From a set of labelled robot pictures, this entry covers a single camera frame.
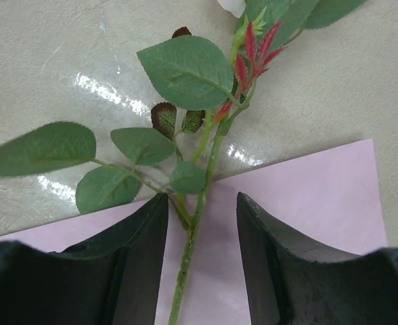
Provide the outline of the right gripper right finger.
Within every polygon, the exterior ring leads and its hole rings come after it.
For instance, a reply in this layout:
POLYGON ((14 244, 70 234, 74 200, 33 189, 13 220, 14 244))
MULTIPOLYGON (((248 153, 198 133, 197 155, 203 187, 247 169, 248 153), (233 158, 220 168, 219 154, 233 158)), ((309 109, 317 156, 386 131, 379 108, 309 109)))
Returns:
POLYGON ((398 248, 333 248, 244 193, 236 219, 253 324, 398 324, 398 248))

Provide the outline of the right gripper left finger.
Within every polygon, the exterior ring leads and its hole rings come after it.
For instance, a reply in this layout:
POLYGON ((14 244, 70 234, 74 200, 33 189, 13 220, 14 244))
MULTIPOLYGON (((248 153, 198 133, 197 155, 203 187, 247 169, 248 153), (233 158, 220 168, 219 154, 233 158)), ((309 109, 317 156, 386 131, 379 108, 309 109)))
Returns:
POLYGON ((60 253, 0 241, 0 324, 153 324, 168 222, 158 194, 60 253))

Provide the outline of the purple wrapping paper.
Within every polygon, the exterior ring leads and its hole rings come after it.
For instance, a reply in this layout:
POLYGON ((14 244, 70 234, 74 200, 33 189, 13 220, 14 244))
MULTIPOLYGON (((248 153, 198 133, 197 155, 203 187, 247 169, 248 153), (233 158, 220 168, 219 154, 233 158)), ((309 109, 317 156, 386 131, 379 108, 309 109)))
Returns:
MULTIPOLYGON (((263 167, 211 186, 183 298, 180 324, 249 324, 236 221, 243 192, 268 213, 331 247, 362 255, 386 246, 372 140, 263 167)), ((44 253, 60 253, 133 214, 149 200, 0 236, 44 253)), ((167 238, 153 324, 166 324, 186 237, 169 207, 167 238)))

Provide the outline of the artificial flower bunch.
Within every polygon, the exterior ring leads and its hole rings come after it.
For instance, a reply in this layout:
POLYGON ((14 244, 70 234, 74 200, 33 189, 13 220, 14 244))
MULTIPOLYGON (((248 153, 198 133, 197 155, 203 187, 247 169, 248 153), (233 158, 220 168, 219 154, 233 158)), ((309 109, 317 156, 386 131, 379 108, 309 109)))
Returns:
POLYGON ((75 204, 82 214, 130 203, 150 181, 138 171, 176 156, 170 179, 155 188, 166 194, 187 232, 169 324, 176 324, 221 143, 246 110, 258 78, 304 30, 342 19, 359 1, 243 1, 228 56, 208 39, 177 29, 168 40, 137 57, 162 101, 151 127, 112 130, 112 143, 131 165, 96 157, 93 132, 78 123, 43 125, 0 145, 0 177, 40 175, 85 163, 96 167, 79 182, 75 204))

